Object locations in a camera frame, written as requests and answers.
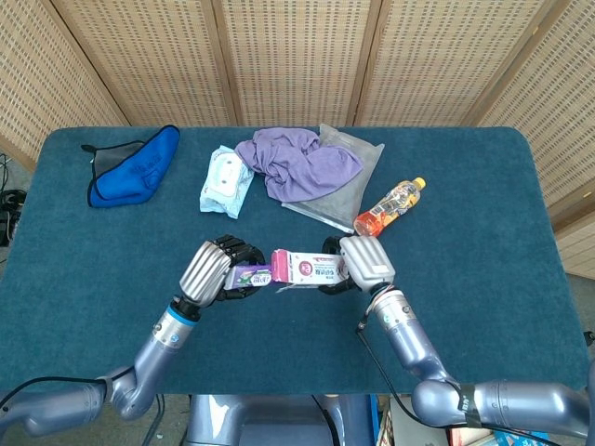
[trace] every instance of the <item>orange bottle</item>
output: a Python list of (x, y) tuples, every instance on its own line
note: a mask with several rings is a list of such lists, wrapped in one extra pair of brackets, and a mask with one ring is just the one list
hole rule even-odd
[(390, 223), (403, 215), (419, 201), (419, 192), (426, 187), (424, 178), (401, 181), (376, 206), (358, 215), (353, 227), (360, 235), (377, 237)]

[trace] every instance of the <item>bottle cap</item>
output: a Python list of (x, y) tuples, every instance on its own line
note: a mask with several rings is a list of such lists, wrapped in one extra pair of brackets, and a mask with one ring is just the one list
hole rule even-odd
[(419, 190), (422, 190), (426, 187), (426, 180), (422, 177), (417, 177), (413, 180), (413, 182), (416, 183), (416, 186)]

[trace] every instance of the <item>bottle label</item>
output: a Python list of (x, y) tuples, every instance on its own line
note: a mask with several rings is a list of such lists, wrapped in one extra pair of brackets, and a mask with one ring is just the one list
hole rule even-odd
[(388, 226), (392, 221), (402, 216), (419, 200), (419, 191), (413, 185), (400, 183), (370, 210), (370, 214)]

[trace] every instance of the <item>cable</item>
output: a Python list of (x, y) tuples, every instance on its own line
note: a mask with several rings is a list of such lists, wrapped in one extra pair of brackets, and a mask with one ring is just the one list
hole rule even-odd
[(323, 408), (323, 406), (321, 406), (320, 402), (318, 402), (314, 395), (311, 395), (311, 397), (320, 409), (320, 412), (322, 412), (324, 420), (328, 425), (328, 429), (331, 431), (331, 437), (333, 438), (333, 446), (340, 446), (341, 442), (338, 439), (337, 426), (335, 426), (335, 421), (333, 421), (333, 417), (325, 408)]
[(372, 299), (370, 299), (370, 303), (368, 304), (368, 307), (365, 309), (364, 315), (362, 316), (360, 321), (357, 323), (358, 331), (362, 331), (365, 328), (365, 326), (368, 324), (368, 317), (370, 316), (370, 313), (376, 306), (378, 299), (393, 288), (394, 288), (394, 286), (387, 284), (386, 286), (376, 290), (372, 294)]
[[(127, 374), (128, 372), (130, 372), (133, 369), (134, 369), (134, 367), (130, 366), (127, 369), (125, 369), (123, 372), (120, 372), (119, 374), (112, 376), (112, 378), (111, 378), (112, 381), (115, 381), (116, 379), (121, 378), (122, 376), (124, 376), (125, 374)], [(32, 384), (45, 383), (48, 381), (49, 382), (61, 382), (61, 383), (103, 384), (103, 385), (107, 386), (106, 380), (101, 379), (101, 378), (88, 379), (88, 378), (72, 378), (69, 376), (40, 376), (38, 378), (34, 378), (34, 379), (30, 379), (29, 381), (25, 381), (24, 383), (22, 383), (22, 384), (16, 386), (15, 388), (13, 388), (12, 390), (10, 390), (2, 398), (2, 400), (0, 400), (0, 408), (2, 408), (2, 411), (8, 412), (9, 408), (6, 407), (6, 404), (17, 393), (19, 393), (21, 390), (23, 390), (24, 388), (26, 388)]]
[[(401, 398), (399, 397), (399, 395), (397, 394), (396, 389), (392, 385), (392, 382), (390, 381), (389, 376), (387, 375), (386, 371), (384, 370), (384, 367), (382, 367), (382, 364), (380, 364), (380, 361), (378, 360), (378, 357), (376, 356), (376, 354), (374, 353), (374, 351), (370, 347), (370, 344), (369, 344), (368, 340), (366, 339), (366, 337), (364, 335), (364, 331), (363, 330), (360, 330), (358, 328), (358, 329), (355, 330), (355, 333), (358, 335), (358, 337), (360, 338), (360, 340), (364, 344), (364, 347), (367, 350), (367, 352), (369, 353), (370, 357), (372, 358), (372, 361), (374, 361), (374, 364), (376, 365), (376, 367), (378, 368), (378, 371), (382, 375), (382, 378), (384, 379), (384, 382), (389, 387), (389, 390), (390, 390), (390, 393), (392, 394), (392, 397), (395, 398), (395, 400), (397, 401), (397, 404), (399, 405), (399, 407), (401, 408), (401, 410), (403, 410), (403, 412), (409, 418), (411, 418), (412, 420), (416, 421), (417, 423), (420, 423), (421, 425), (428, 426), (428, 427), (436, 427), (438, 429), (456, 429), (456, 428), (459, 428), (459, 427), (467, 427), (468, 426), (467, 423), (460, 423), (460, 424), (456, 424), (456, 425), (446, 425), (446, 426), (430, 426), (430, 425), (424, 423), (423, 421), (421, 421), (419, 418), (417, 418), (413, 413), (411, 413), (409, 411), (409, 409), (407, 409), (405, 407), (405, 405), (401, 401)], [(561, 446), (560, 444), (558, 444), (558, 443), (556, 443), (554, 441), (550, 441), (548, 439), (541, 439), (540, 437), (536, 437), (535, 435), (532, 435), (532, 434), (523, 432), (521, 430), (512, 429), (512, 428), (509, 428), (509, 427), (502, 427), (502, 426), (498, 426), (498, 425), (489, 425), (489, 424), (486, 424), (486, 425), (485, 424), (482, 424), (482, 427), (485, 427), (486, 429), (490, 429), (490, 430), (499, 430), (501, 432), (507, 432), (507, 433), (510, 433), (510, 434), (518, 435), (520, 437), (526, 437), (528, 439), (533, 439), (533, 440), (539, 441), (541, 444), (546, 445), (546, 446)]]
[(560, 444), (554, 442), (554, 441), (550, 441), (548, 439), (542, 439), (536, 435), (530, 434), (528, 432), (524, 432), (522, 430), (517, 430), (517, 429), (512, 429), (509, 427), (503, 427), (503, 426), (498, 426), (498, 425), (484, 425), (482, 424), (482, 427), (485, 427), (486, 429), (490, 429), (490, 430), (499, 430), (500, 432), (506, 432), (508, 434), (514, 434), (514, 435), (518, 435), (519, 437), (526, 437), (528, 439), (532, 439), (533, 441), (537, 441), (537, 444), (543, 444), (546, 446), (561, 446)]
[(145, 435), (145, 439), (142, 441), (142, 446), (149, 446), (151, 444), (152, 438), (157, 432), (157, 428), (161, 424), (161, 420), (164, 419), (165, 414), (165, 396), (163, 393), (158, 393), (155, 395), (155, 399), (157, 400), (157, 413), (152, 420), (151, 425), (149, 426), (149, 430)]
[(0, 153), (0, 165), (2, 166), (2, 182), (0, 183), (0, 213), (6, 213), (6, 224), (4, 234), (0, 234), (0, 243), (10, 244), (13, 239), (16, 225), (20, 219), (20, 209), (22, 208), (27, 192), (20, 189), (7, 190), (6, 186), (9, 179), (7, 167), (8, 158), (4, 153)]
[(184, 435), (182, 435), (182, 438), (179, 441), (178, 446), (184, 446), (184, 441), (186, 441), (187, 435), (188, 435), (188, 427), (186, 426), (186, 429), (184, 429)]

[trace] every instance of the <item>blue fabric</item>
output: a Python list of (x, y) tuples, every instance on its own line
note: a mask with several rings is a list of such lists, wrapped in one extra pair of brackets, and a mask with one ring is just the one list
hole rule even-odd
[[(176, 153), (178, 141), (179, 130), (173, 125), (166, 125), (137, 151), (100, 175), (96, 174), (93, 160), (93, 179), (87, 188), (89, 206), (114, 207), (149, 200)], [(119, 147), (98, 151), (117, 151)]]
[[(385, 143), (364, 194), (369, 209), (404, 178), (421, 200), (380, 241), (396, 283), (463, 382), (506, 378), (586, 384), (585, 340), (525, 139), (510, 128), (345, 128)], [(234, 234), (269, 255), (316, 252), (338, 232), (284, 209), (256, 176), (238, 220), (201, 213), (211, 152), (254, 128), (182, 128), (158, 193), (137, 206), (91, 209), (87, 153), (157, 131), (71, 128), (42, 149), (0, 283), (0, 388), (47, 374), (100, 376), (134, 360), (198, 246)], [(382, 377), (354, 333), (369, 296), (316, 290), (203, 311), (160, 387), (165, 393), (378, 393)], [(366, 332), (398, 391), (403, 372), (377, 321)]]

